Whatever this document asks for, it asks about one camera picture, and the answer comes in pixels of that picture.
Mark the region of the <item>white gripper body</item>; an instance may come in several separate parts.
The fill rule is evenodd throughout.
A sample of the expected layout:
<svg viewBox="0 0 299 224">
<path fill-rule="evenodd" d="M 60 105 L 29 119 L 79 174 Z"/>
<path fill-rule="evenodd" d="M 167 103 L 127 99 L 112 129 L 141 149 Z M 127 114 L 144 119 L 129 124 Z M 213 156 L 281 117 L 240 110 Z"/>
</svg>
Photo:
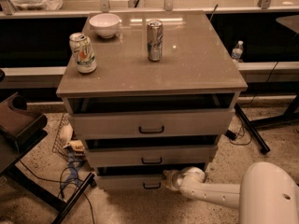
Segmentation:
<svg viewBox="0 0 299 224">
<path fill-rule="evenodd" d="M 173 171 L 173 175 L 167 178 L 173 191 L 182 191 L 184 188 L 191 188 L 192 186 L 202 184 L 206 177 L 205 173 L 196 167 L 187 167 L 181 171 Z"/>
</svg>

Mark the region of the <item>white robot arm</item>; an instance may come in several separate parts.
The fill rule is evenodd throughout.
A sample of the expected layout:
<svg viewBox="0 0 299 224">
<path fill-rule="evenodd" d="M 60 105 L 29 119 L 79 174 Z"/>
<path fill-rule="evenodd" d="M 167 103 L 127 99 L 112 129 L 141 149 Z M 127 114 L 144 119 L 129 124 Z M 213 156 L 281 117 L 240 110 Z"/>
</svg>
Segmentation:
<svg viewBox="0 0 299 224">
<path fill-rule="evenodd" d="M 299 224 L 299 187 L 273 163 L 252 164 L 239 184 L 208 184 L 196 167 L 164 176 L 166 188 L 189 199 L 236 209 L 239 224 Z"/>
</svg>

